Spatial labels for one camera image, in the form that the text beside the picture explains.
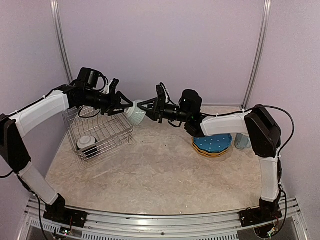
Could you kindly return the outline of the small pale ribbed cup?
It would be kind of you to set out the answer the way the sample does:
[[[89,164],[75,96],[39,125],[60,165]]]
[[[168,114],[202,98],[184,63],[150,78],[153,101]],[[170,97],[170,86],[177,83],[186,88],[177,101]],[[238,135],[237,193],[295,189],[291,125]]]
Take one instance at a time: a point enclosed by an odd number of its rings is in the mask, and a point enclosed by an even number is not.
[[[146,112],[138,107],[140,102],[143,102],[143,100],[135,100],[132,107],[124,110],[124,115],[132,126],[138,126],[146,116]]]

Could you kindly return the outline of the dark teal white bowl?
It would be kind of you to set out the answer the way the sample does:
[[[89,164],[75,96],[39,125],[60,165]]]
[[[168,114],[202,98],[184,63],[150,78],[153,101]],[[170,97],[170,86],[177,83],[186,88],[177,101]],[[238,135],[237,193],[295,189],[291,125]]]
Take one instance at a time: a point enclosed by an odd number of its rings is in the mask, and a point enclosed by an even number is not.
[[[92,156],[97,153],[97,139],[94,136],[85,135],[76,144],[78,151],[82,151],[85,156]]]

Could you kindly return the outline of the yellow dotted plate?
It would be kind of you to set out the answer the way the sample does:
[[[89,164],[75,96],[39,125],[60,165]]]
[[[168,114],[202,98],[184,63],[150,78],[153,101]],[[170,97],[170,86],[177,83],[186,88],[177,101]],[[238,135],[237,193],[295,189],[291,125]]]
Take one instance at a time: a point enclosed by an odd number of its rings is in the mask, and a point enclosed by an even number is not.
[[[199,152],[203,153],[221,153],[224,151],[228,151],[231,144],[218,144],[212,141],[206,142],[195,142],[194,139],[191,141],[192,147]]]
[[[205,153],[205,152],[200,152],[200,151],[196,151],[196,153],[200,156],[203,156],[203,157],[206,157],[206,158],[219,158],[223,155],[225,155],[228,151],[223,151],[223,152],[220,152],[220,153]]]

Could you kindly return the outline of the blue dotted plate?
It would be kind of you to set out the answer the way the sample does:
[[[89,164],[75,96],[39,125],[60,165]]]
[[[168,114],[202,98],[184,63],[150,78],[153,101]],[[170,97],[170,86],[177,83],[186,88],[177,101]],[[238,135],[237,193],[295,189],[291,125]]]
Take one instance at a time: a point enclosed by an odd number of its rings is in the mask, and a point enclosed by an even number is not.
[[[233,137],[231,134],[216,134],[205,137],[193,137],[192,143],[201,151],[208,153],[220,153],[231,146]]]

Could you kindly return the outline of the light blue mug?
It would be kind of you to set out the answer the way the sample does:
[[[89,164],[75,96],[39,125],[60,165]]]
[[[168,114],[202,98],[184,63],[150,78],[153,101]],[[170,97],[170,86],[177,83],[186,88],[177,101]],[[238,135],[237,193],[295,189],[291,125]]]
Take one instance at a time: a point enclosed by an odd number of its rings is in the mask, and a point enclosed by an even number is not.
[[[239,150],[251,148],[251,141],[249,136],[243,133],[237,133],[234,140],[234,146]]]

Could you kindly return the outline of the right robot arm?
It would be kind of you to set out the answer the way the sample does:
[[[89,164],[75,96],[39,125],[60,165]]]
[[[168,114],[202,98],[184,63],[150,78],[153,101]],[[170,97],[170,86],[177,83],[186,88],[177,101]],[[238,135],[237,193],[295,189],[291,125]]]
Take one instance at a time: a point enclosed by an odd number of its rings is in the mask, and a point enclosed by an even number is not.
[[[179,104],[169,104],[163,97],[142,101],[137,106],[146,112],[153,121],[162,123],[178,121],[184,124],[186,132],[192,136],[193,144],[206,153],[222,152],[229,142],[229,134],[248,137],[250,146],[259,158],[262,191],[256,218],[266,222],[279,207],[281,196],[280,152],[282,131],[267,105],[256,105],[222,115],[210,115],[201,112],[202,98],[193,96],[181,97]]]

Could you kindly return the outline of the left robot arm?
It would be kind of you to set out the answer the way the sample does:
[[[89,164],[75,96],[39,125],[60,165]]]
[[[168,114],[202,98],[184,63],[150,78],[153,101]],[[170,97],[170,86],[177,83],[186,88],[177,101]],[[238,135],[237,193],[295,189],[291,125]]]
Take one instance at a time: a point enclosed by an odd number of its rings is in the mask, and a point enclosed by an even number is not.
[[[74,107],[92,107],[102,115],[121,114],[133,102],[115,89],[103,93],[71,85],[62,85],[31,105],[10,115],[0,116],[0,155],[30,191],[46,203],[47,211],[63,223],[70,218],[64,198],[36,169],[24,143],[33,129],[50,118]]]

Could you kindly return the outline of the left aluminium frame post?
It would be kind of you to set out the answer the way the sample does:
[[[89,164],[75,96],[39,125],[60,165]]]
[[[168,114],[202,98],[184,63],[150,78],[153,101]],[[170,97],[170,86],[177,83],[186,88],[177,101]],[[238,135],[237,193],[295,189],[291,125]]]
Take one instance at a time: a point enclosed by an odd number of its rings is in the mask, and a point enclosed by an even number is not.
[[[70,66],[70,61],[67,54],[67,49],[64,41],[62,21],[60,16],[59,2],[57,0],[50,0],[51,14],[53,18],[53,24],[55,34],[57,37],[58,48],[62,65],[66,74],[67,81],[71,83],[73,81],[73,74]]]

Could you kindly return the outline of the aluminium frame post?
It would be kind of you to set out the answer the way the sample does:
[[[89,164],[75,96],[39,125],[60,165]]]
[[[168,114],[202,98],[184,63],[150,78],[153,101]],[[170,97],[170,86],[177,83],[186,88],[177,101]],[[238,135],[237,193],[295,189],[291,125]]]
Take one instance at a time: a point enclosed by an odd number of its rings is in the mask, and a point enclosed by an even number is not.
[[[246,92],[244,95],[244,99],[243,99],[242,105],[241,105],[241,107],[243,109],[246,109],[249,105],[250,98],[252,96],[254,85],[255,85],[255,82],[257,79],[259,66],[260,66],[260,62],[262,59],[262,55],[263,55],[265,40],[266,40],[266,36],[267,36],[267,31],[268,31],[271,5],[272,5],[271,0],[264,1],[263,11],[262,11],[262,19],[261,19],[261,24],[260,24],[260,30],[259,30],[259,35],[258,35],[256,51],[255,51],[255,55],[254,55],[254,59],[253,59],[253,65],[252,65],[252,68],[250,71],[249,82],[248,82]]]
[[[66,74],[67,81],[71,83],[73,81],[73,74],[70,66],[70,61],[67,54],[67,49],[64,41],[62,21],[60,16],[59,2],[57,0],[50,0],[51,14],[53,18],[53,24],[55,34],[57,37],[58,48],[62,65]]]

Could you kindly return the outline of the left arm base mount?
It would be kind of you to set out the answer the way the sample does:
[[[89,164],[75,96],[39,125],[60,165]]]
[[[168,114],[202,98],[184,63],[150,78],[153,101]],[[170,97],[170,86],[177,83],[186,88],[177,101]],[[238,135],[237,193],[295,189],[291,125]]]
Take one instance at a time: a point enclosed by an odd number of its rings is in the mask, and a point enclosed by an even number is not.
[[[53,204],[45,204],[44,219],[71,227],[84,228],[88,213],[66,207],[66,200],[58,193]]]

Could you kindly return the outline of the front aluminium rail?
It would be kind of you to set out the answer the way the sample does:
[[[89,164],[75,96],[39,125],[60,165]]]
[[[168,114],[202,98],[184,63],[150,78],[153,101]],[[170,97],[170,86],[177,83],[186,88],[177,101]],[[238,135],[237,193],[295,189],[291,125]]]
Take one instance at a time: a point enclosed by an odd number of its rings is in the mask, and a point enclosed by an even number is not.
[[[39,217],[45,205],[31,197],[25,208],[17,240],[257,240],[256,226],[241,225],[238,210],[189,215],[139,215],[84,209],[83,227]]]

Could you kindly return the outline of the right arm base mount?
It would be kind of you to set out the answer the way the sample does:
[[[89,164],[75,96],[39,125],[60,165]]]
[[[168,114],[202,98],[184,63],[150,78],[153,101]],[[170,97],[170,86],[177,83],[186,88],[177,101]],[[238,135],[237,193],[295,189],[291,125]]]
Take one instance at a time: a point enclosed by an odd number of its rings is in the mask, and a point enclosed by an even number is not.
[[[247,208],[239,212],[242,227],[249,227],[280,219],[283,215],[279,206],[280,198],[273,202],[259,199],[259,207]]]

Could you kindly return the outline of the right aluminium frame post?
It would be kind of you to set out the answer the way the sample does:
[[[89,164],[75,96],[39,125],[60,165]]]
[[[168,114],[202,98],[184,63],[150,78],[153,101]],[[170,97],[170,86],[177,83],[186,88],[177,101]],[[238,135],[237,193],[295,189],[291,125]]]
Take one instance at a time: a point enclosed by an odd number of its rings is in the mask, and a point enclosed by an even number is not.
[[[260,62],[262,59],[262,55],[263,55],[265,40],[266,40],[266,36],[267,36],[267,31],[268,31],[271,5],[272,5],[271,0],[264,1],[263,11],[262,11],[262,19],[261,19],[261,24],[260,24],[260,30],[259,30],[259,35],[258,35],[256,51],[255,51],[255,55],[254,55],[254,59],[253,59],[253,65],[252,65],[252,68],[250,71],[249,82],[248,82],[246,92],[244,95],[244,99],[243,99],[242,105],[241,105],[241,107],[243,109],[246,109],[249,105],[250,98],[252,96],[254,85],[255,85],[255,82],[257,79],[259,66],[260,66]]]

